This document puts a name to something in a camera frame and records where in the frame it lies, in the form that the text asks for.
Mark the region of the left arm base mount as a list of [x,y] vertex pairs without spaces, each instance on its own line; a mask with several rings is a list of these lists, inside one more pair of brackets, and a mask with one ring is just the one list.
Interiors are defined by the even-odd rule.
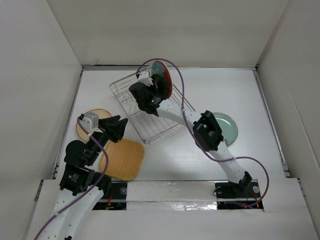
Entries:
[[113,181],[108,194],[104,195],[93,207],[94,211],[118,211],[127,209],[128,183]]

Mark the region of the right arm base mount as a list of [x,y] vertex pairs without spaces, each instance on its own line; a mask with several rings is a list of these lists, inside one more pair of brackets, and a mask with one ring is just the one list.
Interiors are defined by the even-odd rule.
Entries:
[[234,183],[218,181],[214,183],[215,189],[212,195],[216,197],[218,210],[260,209],[263,210],[261,191],[257,180],[253,180],[247,190],[236,189]]

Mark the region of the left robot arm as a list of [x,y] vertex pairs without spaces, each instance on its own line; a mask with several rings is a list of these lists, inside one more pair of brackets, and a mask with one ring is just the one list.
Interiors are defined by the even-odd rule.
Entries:
[[71,141],[65,149],[64,171],[52,217],[36,234],[36,240],[76,240],[90,211],[112,191],[111,177],[91,169],[101,153],[108,156],[108,142],[122,140],[127,118],[102,118],[92,112],[81,114],[77,125],[88,136],[87,142]]

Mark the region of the small black plate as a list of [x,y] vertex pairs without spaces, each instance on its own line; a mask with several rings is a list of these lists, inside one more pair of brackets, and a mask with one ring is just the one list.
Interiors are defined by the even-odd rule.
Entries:
[[151,76],[152,83],[153,83],[153,88],[160,97],[163,99],[167,99],[167,91],[168,91],[168,84],[167,81],[161,77],[158,74],[153,74]]

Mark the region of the light green flower bowl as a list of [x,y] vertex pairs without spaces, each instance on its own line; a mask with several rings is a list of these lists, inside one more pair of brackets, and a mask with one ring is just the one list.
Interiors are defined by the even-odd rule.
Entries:
[[225,113],[214,112],[213,115],[222,130],[225,144],[230,146],[237,140],[239,135],[236,122]]

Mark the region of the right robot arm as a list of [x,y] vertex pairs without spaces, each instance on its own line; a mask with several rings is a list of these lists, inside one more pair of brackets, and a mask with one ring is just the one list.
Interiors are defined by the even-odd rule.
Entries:
[[249,191],[252,177],[229,151],[222,129],[212,112],[207,110],[198,113],[183,109],[177,103],[165,99],[154,86],[147,86],[142,82],[131,85],[129,91],[141,111],[172,120],[189,130],[196,145],[225,172],[228,180],[225,190],[229,191],[231,199],[242,198]]

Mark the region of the red and teal floral plate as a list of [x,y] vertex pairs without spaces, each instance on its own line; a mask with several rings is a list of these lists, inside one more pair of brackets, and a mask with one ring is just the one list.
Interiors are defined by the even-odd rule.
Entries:
[[167,65],[161,61],[161,60],[156,60],[152,65],[151,65],[151,77],[152,75],[157,74],[160,75],[162,78],[164,78],[167,82],[168,85],[168,90],[166,93],[167,99],[171,97],[172,95],[172,79],[171,75],[169,72],[169,69]]

